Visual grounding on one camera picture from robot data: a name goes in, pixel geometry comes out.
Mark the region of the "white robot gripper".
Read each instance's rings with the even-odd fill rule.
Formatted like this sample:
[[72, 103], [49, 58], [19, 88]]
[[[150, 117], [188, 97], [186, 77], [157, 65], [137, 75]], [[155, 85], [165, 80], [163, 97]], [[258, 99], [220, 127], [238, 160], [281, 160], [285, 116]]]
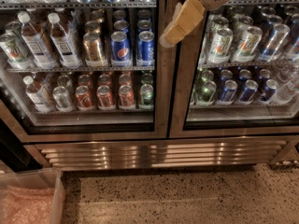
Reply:
[[172, 20], [159, 38], [164, 48], [173, 48], [189, 35], [204, 18], [205, 10], [217, 9], [231, 0], [186, 0], [177, 3]]

